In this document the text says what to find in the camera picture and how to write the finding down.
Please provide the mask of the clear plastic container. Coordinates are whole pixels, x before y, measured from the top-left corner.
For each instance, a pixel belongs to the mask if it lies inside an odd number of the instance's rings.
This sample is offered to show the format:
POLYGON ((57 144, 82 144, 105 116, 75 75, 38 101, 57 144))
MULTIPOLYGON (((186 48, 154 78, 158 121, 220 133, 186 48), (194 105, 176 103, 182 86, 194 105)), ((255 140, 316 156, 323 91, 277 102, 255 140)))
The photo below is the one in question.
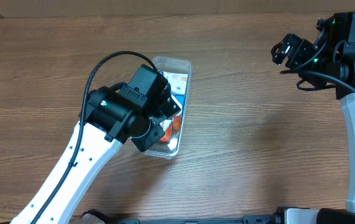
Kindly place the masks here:
POLYGON ((181 107, 172 119, 161 122, 165 135, 145 151, 148 156, 172 159, 178 154, 190 92, 193 65, 190 61, 156 56, 152 59, 158 71, 171 85, 171 94, 181 107))

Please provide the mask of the red medicine box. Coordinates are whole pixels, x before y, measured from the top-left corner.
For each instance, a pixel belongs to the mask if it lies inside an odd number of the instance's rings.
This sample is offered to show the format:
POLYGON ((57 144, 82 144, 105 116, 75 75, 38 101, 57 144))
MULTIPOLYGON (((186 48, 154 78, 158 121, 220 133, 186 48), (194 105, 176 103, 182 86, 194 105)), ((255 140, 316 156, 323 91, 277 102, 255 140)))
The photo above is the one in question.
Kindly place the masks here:
POLYGON ((172 136, 172 120, 166 119, 160 123, 164 135, 159 139, 159 142, 169 143, 172 136))

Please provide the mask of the blue lozenge box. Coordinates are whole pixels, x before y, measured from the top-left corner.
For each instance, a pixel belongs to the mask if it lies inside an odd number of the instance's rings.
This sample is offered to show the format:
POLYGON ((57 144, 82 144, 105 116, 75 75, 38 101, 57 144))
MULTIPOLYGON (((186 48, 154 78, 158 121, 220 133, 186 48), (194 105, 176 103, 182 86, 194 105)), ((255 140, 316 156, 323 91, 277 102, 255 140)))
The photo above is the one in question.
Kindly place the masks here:
POLYGON ((174 97, 176 98, 176 100, 181 105, 181 108, 183 108, 184 104, 185 104, 185 96, 184 95, 174 95, 174 97))

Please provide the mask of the orange bottle white cap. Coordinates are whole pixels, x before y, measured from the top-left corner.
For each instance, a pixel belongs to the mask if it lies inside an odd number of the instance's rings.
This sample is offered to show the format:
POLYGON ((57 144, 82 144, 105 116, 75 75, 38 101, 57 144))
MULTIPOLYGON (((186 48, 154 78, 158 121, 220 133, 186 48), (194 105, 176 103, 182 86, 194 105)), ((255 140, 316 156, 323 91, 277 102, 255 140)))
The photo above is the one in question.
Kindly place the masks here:
POLYGON ((182 126, 182 115, 176 115, 172 119, 172 128, 174 130, 180 130, 182 126))

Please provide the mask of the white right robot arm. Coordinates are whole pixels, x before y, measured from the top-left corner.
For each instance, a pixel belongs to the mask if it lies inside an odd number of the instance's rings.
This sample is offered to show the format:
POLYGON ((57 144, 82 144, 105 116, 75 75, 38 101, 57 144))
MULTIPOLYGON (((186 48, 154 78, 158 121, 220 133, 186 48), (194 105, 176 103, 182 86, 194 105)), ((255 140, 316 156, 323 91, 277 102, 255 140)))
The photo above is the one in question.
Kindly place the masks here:
POLYGON ((355 12, 339 12, 319 19, 320 35, 309 42, 287 34, 271 49, 272 61, 285 64, 284 74, 296 73, 308 91, 333 88, 348 133, 349 188, 344 209, 279 207, 269 223, 355 223, 355 12))

